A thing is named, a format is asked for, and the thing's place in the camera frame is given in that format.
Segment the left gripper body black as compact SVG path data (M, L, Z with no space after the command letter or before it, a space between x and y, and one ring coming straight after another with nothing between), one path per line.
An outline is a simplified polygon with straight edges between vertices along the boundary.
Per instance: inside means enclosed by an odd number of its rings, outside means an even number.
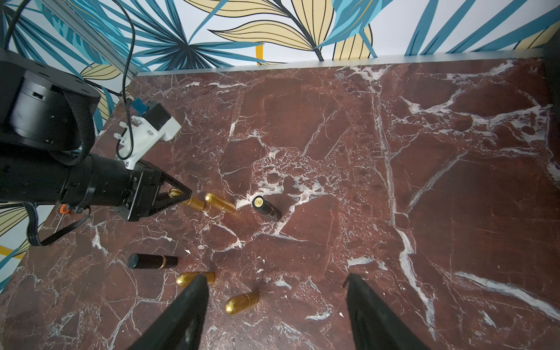
M131 175L131 183L118 214L127 222L138 222L162 210L162 171L151 163L140 160Z

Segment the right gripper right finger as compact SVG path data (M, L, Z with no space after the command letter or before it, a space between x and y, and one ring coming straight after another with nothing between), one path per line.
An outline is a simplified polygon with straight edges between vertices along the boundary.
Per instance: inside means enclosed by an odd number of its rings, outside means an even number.
M427 349L357 274L345 280L347 309L357 349Z

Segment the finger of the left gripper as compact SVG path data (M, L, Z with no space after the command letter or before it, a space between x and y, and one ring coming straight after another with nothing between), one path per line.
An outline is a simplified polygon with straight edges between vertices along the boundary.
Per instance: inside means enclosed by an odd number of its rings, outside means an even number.
M155 172L153 182L155 185L154 201L158 195L162 195L164 198L169 197L168 192L172 188L181 190L184 193L184 197L189 198L192 195L192 190L189 187L182 184L182 182L175 179L173 176L167 174L166 172Z
M144 217L153 216L161 211L166 210L169 207L180 204L182 201L185 201L186 199L187 197L184 196L179 198L169 198L169 197L164 198L162 195L158 195L155 199L155 202L153 204L150 204L144 210Z

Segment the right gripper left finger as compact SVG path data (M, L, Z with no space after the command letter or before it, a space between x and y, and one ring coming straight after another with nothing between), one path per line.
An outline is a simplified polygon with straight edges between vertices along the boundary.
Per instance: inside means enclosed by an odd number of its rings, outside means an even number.
M198 349L208 301L207 278L198 274L130 348Z

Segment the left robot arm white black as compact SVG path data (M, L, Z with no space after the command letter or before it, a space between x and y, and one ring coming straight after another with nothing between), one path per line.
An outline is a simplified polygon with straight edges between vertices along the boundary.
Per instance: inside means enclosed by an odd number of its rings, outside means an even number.
M136 222L192 198L192 190L144 160L179 123L159 103L132 102L134 116L116 136L126 160L92 153L100 93L74 75L1 51L1 200L29 215L32 246L47 246L77 228L39 237L36 208L65 204L88 217L93 206L116 208Z

